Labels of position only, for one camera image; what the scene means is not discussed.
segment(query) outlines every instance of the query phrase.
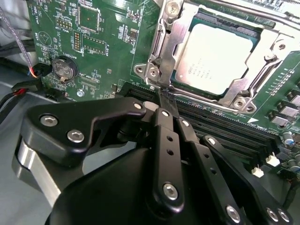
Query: electrolytic capacitor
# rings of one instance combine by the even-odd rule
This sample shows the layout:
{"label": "electrolytic capacitor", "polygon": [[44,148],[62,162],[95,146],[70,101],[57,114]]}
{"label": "electrolytic capacitor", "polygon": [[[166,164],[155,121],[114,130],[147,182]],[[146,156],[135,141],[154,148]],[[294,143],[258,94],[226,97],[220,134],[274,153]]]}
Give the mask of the electrolytic capacitor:
{"label": "electrolytic capacitor", "polygon": [[294,144],[294,139],[292,137],[291,131],[286,131],[286,132],[282,133],[282,138],[283,138],[283,141],[285,144],[287,144],[287,145]]}

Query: green circuit board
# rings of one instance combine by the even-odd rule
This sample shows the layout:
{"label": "green circuit board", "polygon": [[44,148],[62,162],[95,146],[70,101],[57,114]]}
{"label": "green circuit board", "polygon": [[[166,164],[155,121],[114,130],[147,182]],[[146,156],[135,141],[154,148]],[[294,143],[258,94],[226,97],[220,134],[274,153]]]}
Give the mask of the green circuit board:
{"label": "green circuit board", "polygon": [[[118,90],[125,82],[149,88],[135,75],[133,66],[145,63],[149,56],[160,10],[153,0],[30,0],[28,8],[38,60],[50,64],[52,59],[65,55],[79,68],[79,75],[67,84],[55,75],[46,76],[46,87],[65,91],[73,101],[113,98],[113,84]],[[262,18],[223,7],[220,10],[273,25]],[[266,82],[254,100],[257,111],[253,114],[221,112],[189,103],[267,132],[291,130],[300,134],[299,116],[286,127],[271,123],[267,116],[281,100],[287,100],[288,92],[299,89],[299,80],[300,51],[292,52]],[[78,90],[84,92],[83,97],[77,95]]]}

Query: chip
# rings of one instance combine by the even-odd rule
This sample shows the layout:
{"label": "chip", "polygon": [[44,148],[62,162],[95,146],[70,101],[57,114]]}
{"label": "chip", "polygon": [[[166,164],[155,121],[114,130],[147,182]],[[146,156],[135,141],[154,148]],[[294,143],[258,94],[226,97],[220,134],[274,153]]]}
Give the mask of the chip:
{"label": "chip", "polygon": [[99,21],[99,12],[95,8],[86,6],[79,7],[79,24],[81,28],[97,31]]}
{"label": "chip", "polygon": [[234,33],[197,24],[187,41],[175,79],[199,90],[221,95],[247,70],[253,43]]}

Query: black connector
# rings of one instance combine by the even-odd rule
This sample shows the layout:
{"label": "black connector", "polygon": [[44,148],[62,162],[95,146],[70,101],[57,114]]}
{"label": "black connector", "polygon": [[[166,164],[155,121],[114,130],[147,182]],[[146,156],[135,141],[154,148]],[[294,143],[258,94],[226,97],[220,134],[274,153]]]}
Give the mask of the black connector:
{"label": "black connector", "polygon": [[34,79],[30,81],[19,82],[15,84],[11,90],[13,92],[18,91],[20,89],[26,89],[27,91],[35,92],[41,90],[43,88],[42,82],[40,79]]}
{"label": "black connector", "polygon": [[33,66],[33,71],[36,76],[47,76],[52,72],[52,66],[39,62]]}
{"label": "black connector", "polygon": [[56,90],[54,88],[49,88],[45,90],[45,97],[53,100],[55,102],[68,102],[67,98],[65,98],[65,92],[61,90]]}

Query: integrated circuit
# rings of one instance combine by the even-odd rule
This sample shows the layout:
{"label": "integrated circuit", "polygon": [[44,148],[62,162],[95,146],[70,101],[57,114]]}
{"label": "integrated circuit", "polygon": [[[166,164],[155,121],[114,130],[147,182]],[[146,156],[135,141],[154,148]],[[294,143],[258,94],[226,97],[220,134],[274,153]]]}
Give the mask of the integrated circuit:
{"label": "integrated circuit", "polygon": [[133,38],[133,39],[137,39],[138,33],[136,29],[130,29],[130,31],[128,32],[128,36],[129,38]]}
{"label": "integrated circuit", "polygon": [[99,31],[100,10],[85,5],[78,7],[78,21],[82,29],[88,29],[93,32]]}

